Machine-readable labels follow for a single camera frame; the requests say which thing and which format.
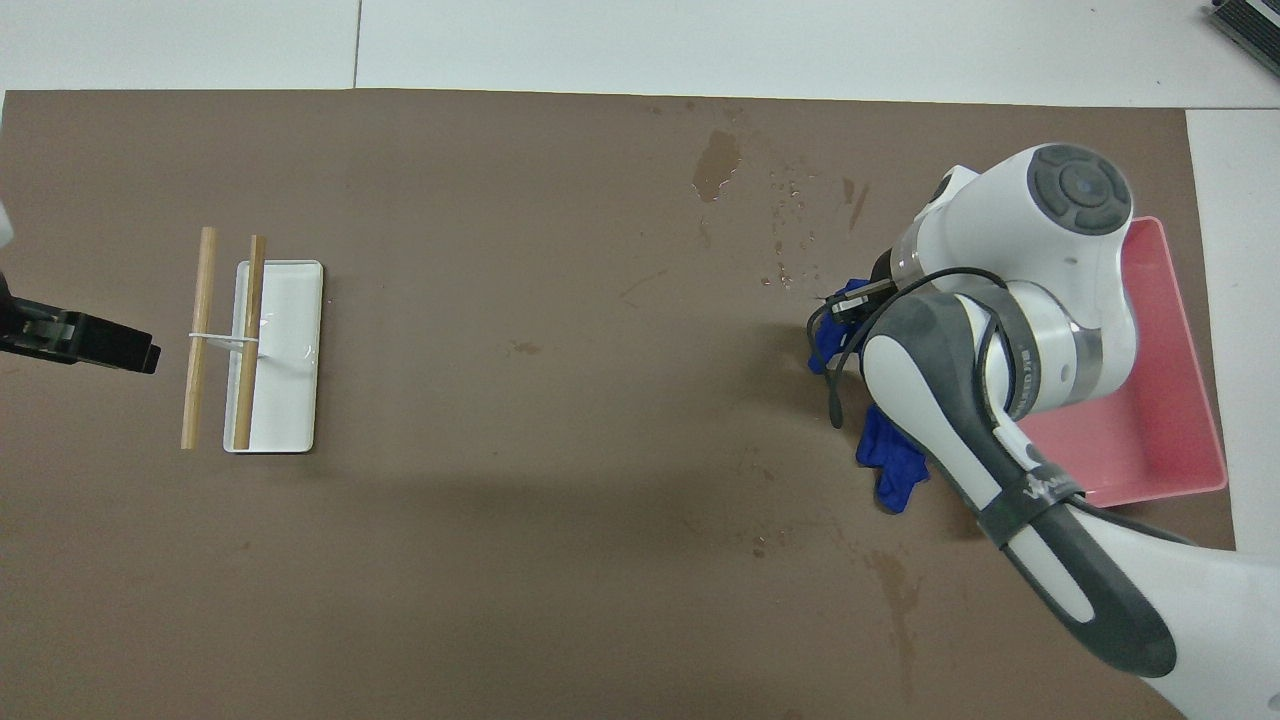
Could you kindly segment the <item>blue towel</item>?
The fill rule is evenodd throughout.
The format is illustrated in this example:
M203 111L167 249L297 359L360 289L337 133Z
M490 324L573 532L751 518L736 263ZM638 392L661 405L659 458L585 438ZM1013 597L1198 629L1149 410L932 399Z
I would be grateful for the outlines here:
M859 320L845 324L828 307L817 309L805 325L809 372L827 377L835 369L833 360L860 328ZM890 514L904 512L915 487L929 479L925 455L877 404L867 407L855 459L876 470L876 500Z

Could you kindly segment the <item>grey ribbed device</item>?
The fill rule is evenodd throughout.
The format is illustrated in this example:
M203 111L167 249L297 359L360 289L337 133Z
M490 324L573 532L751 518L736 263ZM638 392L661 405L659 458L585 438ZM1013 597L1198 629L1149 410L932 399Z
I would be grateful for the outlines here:
M1280 78L1280 0L1210 0L1208 22Z

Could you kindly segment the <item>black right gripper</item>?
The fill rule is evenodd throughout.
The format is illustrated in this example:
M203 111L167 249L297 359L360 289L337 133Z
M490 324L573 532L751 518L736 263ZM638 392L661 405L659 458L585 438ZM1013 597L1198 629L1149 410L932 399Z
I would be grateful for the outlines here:
M876 260L870 282L856 288L841 290L828 297L828 313L835 319L863 319L886 304L899 290L893 278L893 250L884 250Z

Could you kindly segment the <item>white towel rack base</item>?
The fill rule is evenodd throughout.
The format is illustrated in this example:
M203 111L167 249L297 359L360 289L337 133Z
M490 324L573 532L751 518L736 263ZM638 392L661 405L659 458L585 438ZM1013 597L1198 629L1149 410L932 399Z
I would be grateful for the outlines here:
M230 334L192 329L183 398L180 448L198 442L204 393L204 352L209 346L230 352L227 374L221 447L228 454L306 454L314 448L323 318L324 268L315 260L268 260L262 269L257 360L248 402L248 433L237 441L242 418L241 361L250 340L244 333L250 263L236 268Z

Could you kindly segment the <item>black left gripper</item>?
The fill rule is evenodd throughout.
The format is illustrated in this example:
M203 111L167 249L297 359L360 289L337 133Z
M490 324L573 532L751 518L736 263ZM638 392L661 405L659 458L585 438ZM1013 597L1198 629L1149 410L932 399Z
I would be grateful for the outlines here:
M87 313L15 299L0 272L0 352L73 357L78 363L151 375L157 370L163 350L148 332Z

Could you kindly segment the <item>wide water puddle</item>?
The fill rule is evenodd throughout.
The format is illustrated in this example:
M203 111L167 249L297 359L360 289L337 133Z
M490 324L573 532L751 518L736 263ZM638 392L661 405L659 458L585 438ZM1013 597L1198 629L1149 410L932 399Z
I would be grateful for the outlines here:
M716 202L741 163L739 137L723 129L710 132L695 163L691 186L703 202Z

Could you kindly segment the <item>pink plastic bin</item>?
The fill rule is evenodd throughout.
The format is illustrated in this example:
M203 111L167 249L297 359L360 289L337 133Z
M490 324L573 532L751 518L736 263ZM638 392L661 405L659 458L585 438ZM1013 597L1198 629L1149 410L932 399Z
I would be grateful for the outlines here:
M1139 334L1129 378L1102 398L1018 425L1098 507L1225 489L1222 443L1158 219L1130 224L1123 279Z

